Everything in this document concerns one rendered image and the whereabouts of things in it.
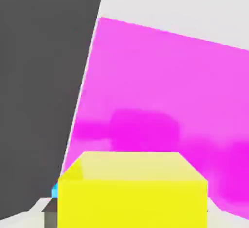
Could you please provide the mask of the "large magenta box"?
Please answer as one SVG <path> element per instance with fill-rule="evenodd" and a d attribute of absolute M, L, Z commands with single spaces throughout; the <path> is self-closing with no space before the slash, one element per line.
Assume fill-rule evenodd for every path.
<path fill-rule="evenodd" d="M 62 169 L 87 150 L 179 152 L 249 219 L 249 51 L 100 18 Z"/>

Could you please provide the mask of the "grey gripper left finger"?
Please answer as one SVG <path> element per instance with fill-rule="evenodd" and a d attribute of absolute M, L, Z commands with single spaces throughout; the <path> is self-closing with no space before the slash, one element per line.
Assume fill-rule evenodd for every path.
<path fill-rule="evenodd" d="M 57 199 L 40 198 L 29 211 L 0 220 L 0 228 L 57 228 Z"/>

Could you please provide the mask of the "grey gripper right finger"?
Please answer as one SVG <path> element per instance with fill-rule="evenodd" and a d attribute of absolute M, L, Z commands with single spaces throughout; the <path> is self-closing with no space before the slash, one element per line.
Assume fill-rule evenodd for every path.
<path fill-rule="evenodd" d="M 249 228 L 249 220 L 222 211 L 212 200 L 207 199 L 207 228 Z"/>

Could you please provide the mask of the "small yellow cube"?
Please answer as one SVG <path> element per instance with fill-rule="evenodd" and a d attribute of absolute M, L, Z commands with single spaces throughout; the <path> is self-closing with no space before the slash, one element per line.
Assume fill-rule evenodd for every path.
<path fill-rule="evenodd" d="M 58 180 L 58 228 L 207 228 L 207 180 L 177 152 L 84 152 Z"/>

